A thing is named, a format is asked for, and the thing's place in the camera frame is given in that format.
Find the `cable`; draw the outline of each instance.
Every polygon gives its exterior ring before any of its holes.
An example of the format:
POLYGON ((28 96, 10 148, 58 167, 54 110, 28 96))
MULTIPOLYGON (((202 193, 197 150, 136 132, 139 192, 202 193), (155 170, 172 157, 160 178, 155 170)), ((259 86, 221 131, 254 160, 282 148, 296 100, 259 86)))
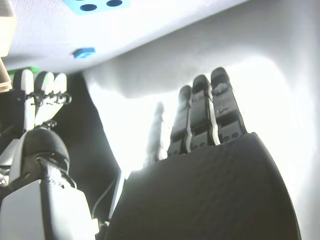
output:
POLYGON ((112 183, 107 187, 107 189, 104 191, 104 193, 102 193, 102 195, 99 197, 99 199, 95 202, 93 209, 92 209, 92 213, 91 213, 91 217, 94 219, 95 218, 95 212, 97 209, 98 204, 101 202, 101 200, 106 196, 106 194, 110 191, 111 187, 115 184, 117 178, 115 178, 112 183))

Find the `white wall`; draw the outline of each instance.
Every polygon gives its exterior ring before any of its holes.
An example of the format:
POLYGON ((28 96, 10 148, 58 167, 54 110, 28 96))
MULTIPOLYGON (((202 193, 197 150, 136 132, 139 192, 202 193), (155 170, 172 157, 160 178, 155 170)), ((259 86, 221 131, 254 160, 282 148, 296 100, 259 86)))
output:
MULTIPOLYGON (((246 124, 279 167, 302 239, 319 239, 319 10, 317 0, 252 0, 86 70, 107 137, 115 134, 110 119, 117 122, 108 106, 126 111, 126 103, 119 104, 110 92, 145 103, 147 96, 158 94, 159 99, 160 93, 177 91, 198 74, 225 67, 246 124)), ((150 108, 141 116, 143 104, 135 105, 137 123, 150 118, 150 108)), ((140 143, 133 146, 143 149, 140 143)))

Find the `metal linkage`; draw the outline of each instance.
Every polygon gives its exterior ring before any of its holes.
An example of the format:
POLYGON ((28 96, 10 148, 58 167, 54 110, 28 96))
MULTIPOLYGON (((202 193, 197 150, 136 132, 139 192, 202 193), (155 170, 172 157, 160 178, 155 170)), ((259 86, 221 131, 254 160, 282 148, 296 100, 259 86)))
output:
POLYGON ((168 157, 191 152, 190 108, 192 88, 189 85, 181 88, 179 103, 171 132, 168 157))
POLYGON ((205 75, 199 75, 194 79, 192 87, 190 115, 192 151, 219 144, 214 138, 216 125, 210 83, 205 75))
POLYGON ((224 68, 219 67, 212 72, 211 86, 220 142, 225 143, 246 134, 246 127, 224 68))
POLYGON ((153 122, 149 131, 148 142, 146 147, 146 158, 143 167, 153 164, 159 160, 167 158, 167 151, 164 149, 164 105, 159 102, 155 113, 153 122))

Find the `small blue block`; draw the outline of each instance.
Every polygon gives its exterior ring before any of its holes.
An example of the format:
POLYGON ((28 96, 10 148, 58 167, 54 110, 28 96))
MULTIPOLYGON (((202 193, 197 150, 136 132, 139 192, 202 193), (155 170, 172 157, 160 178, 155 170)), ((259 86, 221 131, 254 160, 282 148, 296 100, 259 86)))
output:
POLYGON ((63 0, 77 15, 91 15, 130 6, 130 0, 63 0))
POLYGON ((86 59, 91 57, 96 53, 94 47, 87 47, 87 48, 79 48, 73 53, 75 59, 86 59))

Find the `blue block with holes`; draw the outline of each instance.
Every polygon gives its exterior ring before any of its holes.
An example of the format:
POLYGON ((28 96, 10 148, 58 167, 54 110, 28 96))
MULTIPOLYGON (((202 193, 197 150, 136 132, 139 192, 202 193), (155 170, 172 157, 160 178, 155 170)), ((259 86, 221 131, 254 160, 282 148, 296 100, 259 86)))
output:
POLYGON ((130 0, 63 0, 63 2, 77 15, 91 15, 130 6, 130 0))
POLYGON ((96 53, 94 47, 87 47, 87 48, 79 48, 73 53, 75 59, 86 59, 91 57, 96 53))

